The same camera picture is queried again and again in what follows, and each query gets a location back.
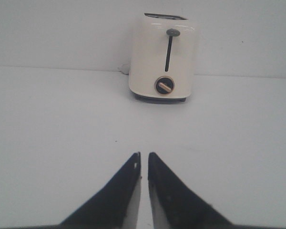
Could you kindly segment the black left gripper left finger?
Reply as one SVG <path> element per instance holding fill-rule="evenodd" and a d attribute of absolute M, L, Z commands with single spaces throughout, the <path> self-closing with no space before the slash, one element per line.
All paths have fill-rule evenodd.
<path fill-rule="evenodd" d="M 140 197 L 141 155 L 137 152 L 60 226 L 66 229 L 135 229 Z"/>

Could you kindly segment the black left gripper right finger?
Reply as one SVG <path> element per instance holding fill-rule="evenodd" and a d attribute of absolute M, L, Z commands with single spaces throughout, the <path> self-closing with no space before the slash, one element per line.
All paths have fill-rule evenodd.
<path fill-rule="evenodd" d="M 155 152 L 151 152 L 148 157 L 148 185 L 155 229 L 200 229 L 232 225 L 189 189 Z"/>

